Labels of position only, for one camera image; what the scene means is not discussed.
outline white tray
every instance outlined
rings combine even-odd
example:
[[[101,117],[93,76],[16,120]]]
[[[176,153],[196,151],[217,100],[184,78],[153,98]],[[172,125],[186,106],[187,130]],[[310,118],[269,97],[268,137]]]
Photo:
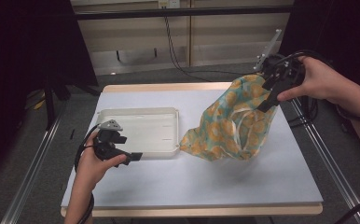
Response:
[[[143,152],[143,159],[170,158],[178,151],[178,110],[173,107],[105,109],[96,123],[114,119],[127,137],[116,145],[126,152]]]

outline hand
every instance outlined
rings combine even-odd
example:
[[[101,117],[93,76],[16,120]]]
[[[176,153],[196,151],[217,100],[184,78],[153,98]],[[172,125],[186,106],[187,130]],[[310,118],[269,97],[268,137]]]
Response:
[[[125,155],[116,156],[108,161],[101,161],[93,151],[93,138],[97,133],[90,135],[78,164],[75,183],[82,185],[86,190],[93,190],[96,184],[104,177],[105,172],[126,160]]]
[[[303,95],[316,99],[327,99],[338,104],[343,91],[354,85],[349,79],[311,57],[298,58],[305,65],[305,79],[300,86],[283,91],[278,95],[279,101],[285,101]]]

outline table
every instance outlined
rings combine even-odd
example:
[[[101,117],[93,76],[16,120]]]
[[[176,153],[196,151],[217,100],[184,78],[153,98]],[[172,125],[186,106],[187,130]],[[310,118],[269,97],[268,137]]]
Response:
[[[179,109],[181,139],[229,85],[107,86],[90,127],[103,109],[174,106]],[[72,172],[62,201],[63,216],[74,177]],[[317,215],[323,210],[321,194],[280,107],[267,143],[250,161],[209,162],[181,151],[170,160],[138,161],[110,169],[93,193],[94,217]]]

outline person's left hand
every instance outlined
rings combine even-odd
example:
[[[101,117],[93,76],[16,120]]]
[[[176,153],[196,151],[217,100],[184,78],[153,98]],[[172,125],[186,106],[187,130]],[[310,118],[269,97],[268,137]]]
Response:
[[[93,138],[97,133],[90,135],[80,161],[78,163],[76,182],[83,188],[93,190],[96,184],[104,177],[105,172],[111,167],[121,164],[126,160],[125,155],[116,156],[107,161],[101,161],[93,151]]]

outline wall socket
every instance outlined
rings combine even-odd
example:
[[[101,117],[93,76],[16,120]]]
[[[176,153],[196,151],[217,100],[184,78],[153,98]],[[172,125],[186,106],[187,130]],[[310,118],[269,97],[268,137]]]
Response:
[[[180,0],[158,0],[158,8],[180,8]]]

